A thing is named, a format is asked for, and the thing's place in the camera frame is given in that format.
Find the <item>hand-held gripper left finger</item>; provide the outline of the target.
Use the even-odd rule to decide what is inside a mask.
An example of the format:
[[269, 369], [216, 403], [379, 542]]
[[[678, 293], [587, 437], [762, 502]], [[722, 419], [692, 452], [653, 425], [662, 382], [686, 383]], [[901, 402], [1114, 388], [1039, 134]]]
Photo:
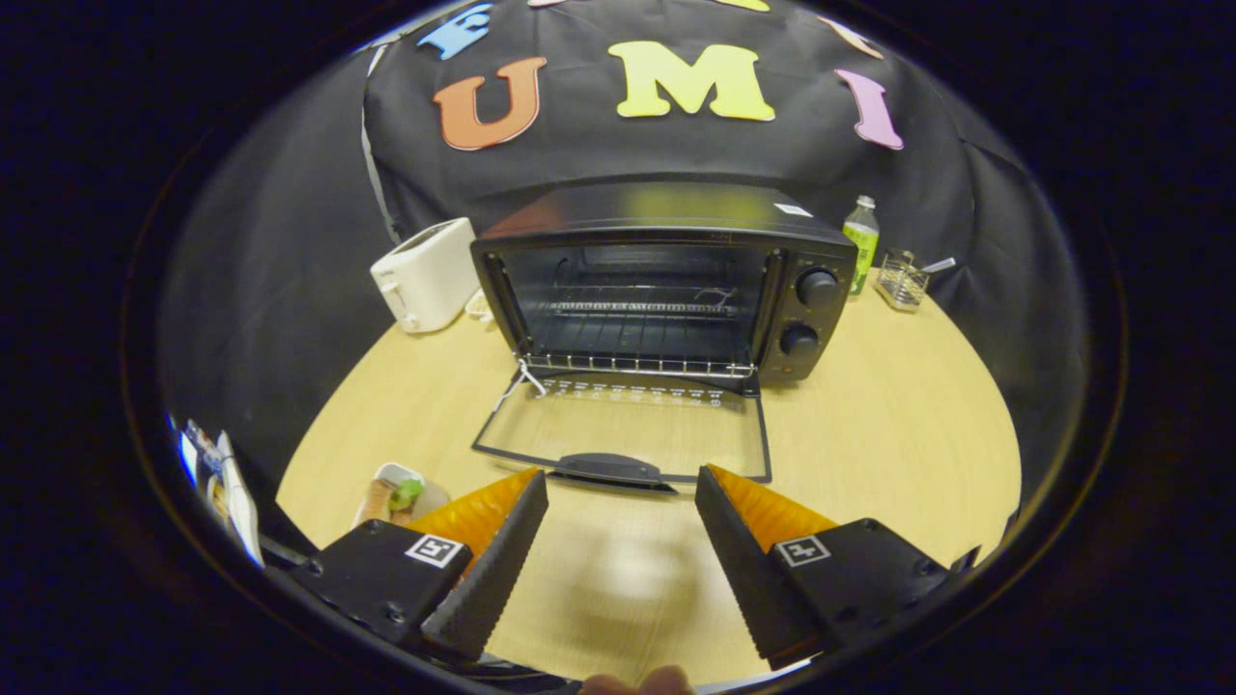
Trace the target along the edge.
[[475, 662], [546, 513], [545, 474], [524, 469], [407, 526], [363, 519], [290, 578], [400, 650]]

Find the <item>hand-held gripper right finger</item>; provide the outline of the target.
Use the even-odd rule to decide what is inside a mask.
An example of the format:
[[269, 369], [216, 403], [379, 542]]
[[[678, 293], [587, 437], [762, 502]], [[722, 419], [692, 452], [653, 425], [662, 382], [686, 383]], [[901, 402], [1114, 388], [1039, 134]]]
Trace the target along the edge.
[[775, 669], [874, 643], [976, 564], [976, 550], [946, 565], [879, 519], [837, 523], [711, 463], [693, 505], [747, 632]]

